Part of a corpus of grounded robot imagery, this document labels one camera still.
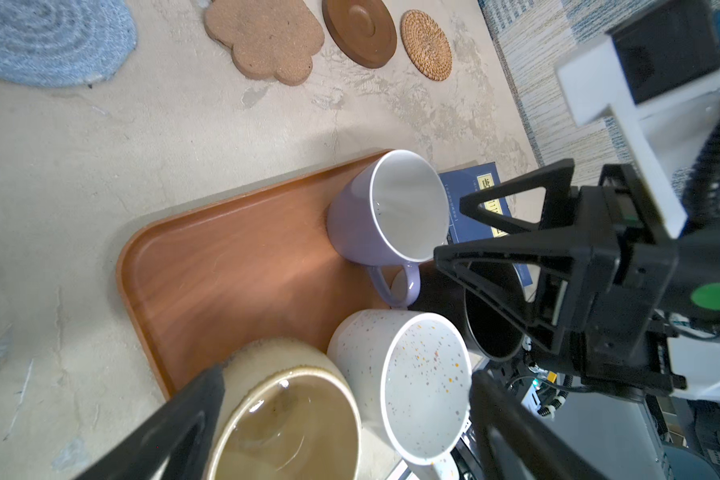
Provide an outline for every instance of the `lavender mug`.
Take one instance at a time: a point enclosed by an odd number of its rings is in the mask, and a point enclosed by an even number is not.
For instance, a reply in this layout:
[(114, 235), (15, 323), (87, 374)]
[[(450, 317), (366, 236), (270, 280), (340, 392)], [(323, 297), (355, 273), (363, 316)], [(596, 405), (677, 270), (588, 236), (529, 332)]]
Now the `lavender mug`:
[[(384, 302), (406, 307), (418, 298), (418, 264), (445, 242), (450, 216), (438, 172), (408, 150), (392, 150), (369, 165), (331, 202), (328, 237), (347, 260), (366, 265)], [(408, 288), (396, 297), (382, 266), (402, 265)]]

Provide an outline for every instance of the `mug handle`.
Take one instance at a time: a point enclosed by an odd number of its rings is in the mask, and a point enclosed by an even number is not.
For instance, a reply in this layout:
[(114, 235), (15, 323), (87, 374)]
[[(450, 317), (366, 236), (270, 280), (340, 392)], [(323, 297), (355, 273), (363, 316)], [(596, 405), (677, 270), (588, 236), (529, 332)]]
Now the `mug handle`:
[(461, 475), (458, 472), (456, 461), (450, 453), (435, 460), (429, 465), (416, 465), (405, 461), (410, 470), (419, 480), (459, 480)]
[(422, 288), (422, 282), (418, 274), (418, 264), (407, 262), (402, 265), (405, 273), (405, 298), (400, 299), (392, 294), (392, 291), (384, 280), (382, 268), (380, 266), (368, 266), (368, 274), (371, 276), (371, 282), (382, 300), (393, 308), (405, 308), (411, 305), (418, 298), (418, 293)]

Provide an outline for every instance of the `green circle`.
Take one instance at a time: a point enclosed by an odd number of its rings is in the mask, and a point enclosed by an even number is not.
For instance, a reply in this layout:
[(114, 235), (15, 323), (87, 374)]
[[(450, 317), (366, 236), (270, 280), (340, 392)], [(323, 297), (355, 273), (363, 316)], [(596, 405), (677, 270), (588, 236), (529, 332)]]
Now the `green circle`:
[(720, 312), (720, 283), (707, 283), (691, 293), (691, 301), (701, 308)]

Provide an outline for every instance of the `beige tabletop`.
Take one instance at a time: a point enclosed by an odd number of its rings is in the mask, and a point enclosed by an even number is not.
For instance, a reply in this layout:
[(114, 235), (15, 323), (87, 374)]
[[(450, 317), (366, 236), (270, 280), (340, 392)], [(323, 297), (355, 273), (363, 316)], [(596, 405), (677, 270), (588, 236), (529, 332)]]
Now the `beige tabletop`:
[[(205, 34), (207, 0), (126, 3), (139, 40), (112, 80), (0, 81), (0, 478), (72, 478), (163, 404), (114, 282), (143, 225), (381, 148), (441, 170), (495, 161), (502, 180), (537, 167), (475, 0), (386, 1), (395, 24), (410, 8), (440, 24), (445, 82), (399, 40), (368, 70), (326, 31), (298, 87), (244, 78)], [(396, 455), (363, 441), (361, 478), (384, 478)]]

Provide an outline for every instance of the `brown tray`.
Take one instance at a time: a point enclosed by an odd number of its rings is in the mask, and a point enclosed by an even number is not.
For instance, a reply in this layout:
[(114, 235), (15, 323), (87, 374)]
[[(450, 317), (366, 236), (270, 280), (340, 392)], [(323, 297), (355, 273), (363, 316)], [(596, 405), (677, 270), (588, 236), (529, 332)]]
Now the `brown tray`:
[(166, 398), (250, 341), (290, 336), (326, 351), (347, 316), (387, 308), (326, 233), (333, 197), (383, 154), (159, 220), (128, 240), (117, 288)]

